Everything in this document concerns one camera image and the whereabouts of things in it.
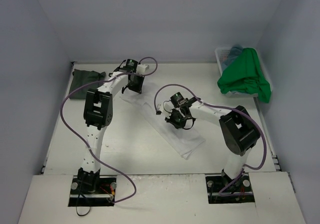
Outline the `white t shirt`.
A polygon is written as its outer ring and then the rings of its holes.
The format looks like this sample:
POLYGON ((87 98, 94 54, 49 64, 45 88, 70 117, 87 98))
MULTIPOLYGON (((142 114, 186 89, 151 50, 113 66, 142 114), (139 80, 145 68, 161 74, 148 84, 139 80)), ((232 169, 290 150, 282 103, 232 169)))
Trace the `white t shirt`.
POLYGON ((154 96, 160 86, 155 83, 146 83, 142 93, 127 90, 121 99, 131 103, 146 121, 164 138, 165 141, 185 160, 195 152, 205 139, 195 130, 176 129, 165 121, 163 115, 156 115, 154 109, 154 96))

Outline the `grey t shirt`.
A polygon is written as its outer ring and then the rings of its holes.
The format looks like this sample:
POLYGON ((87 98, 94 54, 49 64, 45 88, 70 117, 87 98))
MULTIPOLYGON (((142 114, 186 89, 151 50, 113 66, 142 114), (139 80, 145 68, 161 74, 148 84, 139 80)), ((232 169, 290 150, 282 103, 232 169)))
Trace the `grey t shirt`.
POLYGON ((86 98, 87 91, 89 89, 96 89, 102 85, 102 83, 97 83, 97 81, 102 81, 106 78, 106 72, 96 72, 96 71, 86 71, 74 69, 72 76, 72 82, 69 89, 69 93, 85 85, 77 92, 70 95, 72 100, 84 100, 86 98))

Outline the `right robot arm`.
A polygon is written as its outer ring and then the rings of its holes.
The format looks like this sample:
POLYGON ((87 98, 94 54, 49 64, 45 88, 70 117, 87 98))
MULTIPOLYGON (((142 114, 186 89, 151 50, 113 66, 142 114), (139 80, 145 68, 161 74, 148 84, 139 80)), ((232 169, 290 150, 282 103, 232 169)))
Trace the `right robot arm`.
POLYGON ((248 115, 244 107, 237 106, 232 111, 212 108, 200 103, 195 97, 184 98, 180 92, 172 95, 168 104, 163 103, 158 107, 165 115, 165 121, 176 129, 188 130, 187 122, 192 121, 194 124, 198 119, 219 126, 230 151, 226 165, 221 171, 221 183, 227 190, 238 186, 240 182, 238 175, 246 164, 249 152, 261 137, 257 127, 239 114, 242 112, 248 115))

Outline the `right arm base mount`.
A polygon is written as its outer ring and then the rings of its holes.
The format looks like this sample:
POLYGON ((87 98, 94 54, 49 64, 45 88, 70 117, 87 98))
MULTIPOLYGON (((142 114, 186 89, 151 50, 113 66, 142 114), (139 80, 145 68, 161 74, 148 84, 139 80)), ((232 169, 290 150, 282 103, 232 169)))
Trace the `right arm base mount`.
POLYGON ((244 174, 235 184, 225 189, 221 194, 219 191, 227 184, 224 184, 223 178, 219 175, 209 175, 205 178, 207 198, 209 204, 236 204, 236 203, 254 203, 249 175, 244 174))

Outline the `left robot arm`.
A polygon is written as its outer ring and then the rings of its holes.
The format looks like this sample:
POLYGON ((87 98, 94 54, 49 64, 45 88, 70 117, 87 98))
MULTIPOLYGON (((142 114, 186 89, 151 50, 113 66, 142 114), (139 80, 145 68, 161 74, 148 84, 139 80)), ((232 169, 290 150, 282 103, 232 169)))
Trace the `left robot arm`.
POLYGON ((87 193, 96 193, 100 187, 101 164, 96 159, 100 158, 104 133, 113 119, 113 97, 126 89, 140 94, 143 74, 148 69, 148 65, 128 59, 123 67, 117 67, 111 73, 106 83, 87 91, 83 117, 89 146, 77 173, 77 180, 87 193))

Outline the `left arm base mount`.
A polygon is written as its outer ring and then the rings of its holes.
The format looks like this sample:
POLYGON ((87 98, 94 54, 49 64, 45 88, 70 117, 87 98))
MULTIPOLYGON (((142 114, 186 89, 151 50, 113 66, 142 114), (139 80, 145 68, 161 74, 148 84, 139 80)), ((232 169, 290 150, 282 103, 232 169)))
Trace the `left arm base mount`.
POLYGON ((105 207, 114 206, 116 196, 117 178, 115 176, 102 176, 94 190, 74 176, 71 182, 68 207, 105 207))

